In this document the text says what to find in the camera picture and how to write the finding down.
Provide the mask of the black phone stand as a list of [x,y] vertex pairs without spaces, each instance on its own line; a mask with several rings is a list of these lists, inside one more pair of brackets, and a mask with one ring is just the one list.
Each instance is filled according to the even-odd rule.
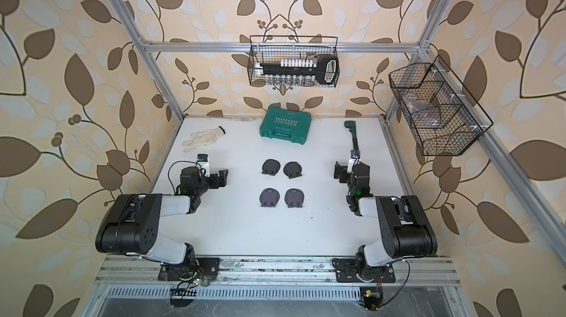
[[299,178],[302,176],[302,166],[298,162],[288,162],[283,172],[289,179]]
[[275,176],[280,168],[280,162],[275,159],[267,159],[262,165],[262,174]]

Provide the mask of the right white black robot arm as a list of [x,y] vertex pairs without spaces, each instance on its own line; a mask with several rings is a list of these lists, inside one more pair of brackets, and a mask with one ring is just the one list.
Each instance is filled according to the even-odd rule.
[[370,166],[354,162],[335,164],[334,178],[346,184],[346,202],[355,215],[374,218],[379,224],[377,241],[362,245],[352,259],[332,260],[338,282],[394,282],[395,262],[431,257],[438,241],[416,196],[374,196],[369,186]]

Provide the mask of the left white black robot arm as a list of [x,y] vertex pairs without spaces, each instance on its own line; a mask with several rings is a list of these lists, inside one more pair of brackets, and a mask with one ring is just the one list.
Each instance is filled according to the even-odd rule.
[[160,233],[160,220],[196,213],[203,194],[225,187],[227,178],[227,170],[210,174],[206,168],[193,165],[181,171],[180,184],[172,195],[120,195],[100,224],[96,249],[159,262],[160,281],[207,285],[216,280],[221,260],[198,259],[192,245]]

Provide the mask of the purple phone stand front right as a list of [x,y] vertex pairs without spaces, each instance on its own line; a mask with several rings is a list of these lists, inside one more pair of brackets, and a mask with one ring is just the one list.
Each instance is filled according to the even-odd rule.
[[296,188],[289,189],[285,193],[284,202],[288,208],[302,208],[305,201],[305,194]]

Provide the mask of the purple phone stand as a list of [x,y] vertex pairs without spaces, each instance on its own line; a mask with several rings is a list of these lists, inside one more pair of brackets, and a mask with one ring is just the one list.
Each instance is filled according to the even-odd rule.
[[259,202],[261,207],[264,208],[273,208],[276,207],[280,199],[280,194],[274,188],[266,188],[264,189],[260,196]]
[[305,194],[296,188],[289,189],[285,193],[284,202],[288,208],[302,208],[305,201]]

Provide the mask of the purple phone stand front left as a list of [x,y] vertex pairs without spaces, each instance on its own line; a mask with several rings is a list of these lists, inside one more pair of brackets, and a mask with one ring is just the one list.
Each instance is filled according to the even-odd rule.
[[274,188],[266,188],[264,189],[260,196],[259,202],[261,207],[264,208],[273,208],[276,207],[280,199],[280,194]]

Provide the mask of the white work glove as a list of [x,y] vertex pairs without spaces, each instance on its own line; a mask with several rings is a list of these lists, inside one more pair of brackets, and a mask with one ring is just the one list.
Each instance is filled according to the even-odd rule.
[[225,134],[226,131],[221,126],[191,133],[190,138],[182,143],[184,152],[188,153],[198,147],[215,144]]

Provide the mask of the green black hand tool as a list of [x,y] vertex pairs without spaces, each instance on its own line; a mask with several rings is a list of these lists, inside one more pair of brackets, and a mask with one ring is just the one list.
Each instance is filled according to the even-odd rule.
[[357,127],[356,122],[352,120],[348,120],[344,122],[344,127],[350,132],[352,135],[352,147],[356,154],[359,154],[359,145],[358,145],[358,135],[357,135]]

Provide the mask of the green plastic tool case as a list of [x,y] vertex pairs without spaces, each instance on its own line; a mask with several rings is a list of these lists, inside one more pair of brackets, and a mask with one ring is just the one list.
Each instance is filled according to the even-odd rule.
[[261,137],[305,144],[312,116],[302,111],[269,108],[259,127]]

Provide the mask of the clear plastic bag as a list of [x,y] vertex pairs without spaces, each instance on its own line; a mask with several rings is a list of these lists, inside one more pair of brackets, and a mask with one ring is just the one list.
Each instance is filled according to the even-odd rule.
[[411,120],[417,128],[440,128],[442,112],[440,106],[419,100],[413,93],[403,96],[405,105],[411,115]]

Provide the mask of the black socket set holder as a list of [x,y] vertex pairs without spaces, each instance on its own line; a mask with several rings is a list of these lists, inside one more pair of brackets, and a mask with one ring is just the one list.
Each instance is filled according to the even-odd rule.
[[248,73],[250,84],[254,86],[265,81],[276,86],[334,87],[340,76],[340,66],[337,56],[314,55],[303,59],[255,61],[249,64]]

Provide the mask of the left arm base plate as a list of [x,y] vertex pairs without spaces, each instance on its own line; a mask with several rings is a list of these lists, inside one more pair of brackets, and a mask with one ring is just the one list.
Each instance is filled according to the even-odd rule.
[[193,278],[206,281],[216,280],[221,259],[218,257],[197,257],[193,262],[186,262],[180,265],[162,264],[158,280],[165,282],[187,281]]

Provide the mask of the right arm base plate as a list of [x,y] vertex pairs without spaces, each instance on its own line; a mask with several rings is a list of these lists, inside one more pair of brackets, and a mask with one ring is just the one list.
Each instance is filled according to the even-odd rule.
[[392,267],[370,267],[359,263],[354,258],[334,258],[331,260],[339,283],[395,283]]

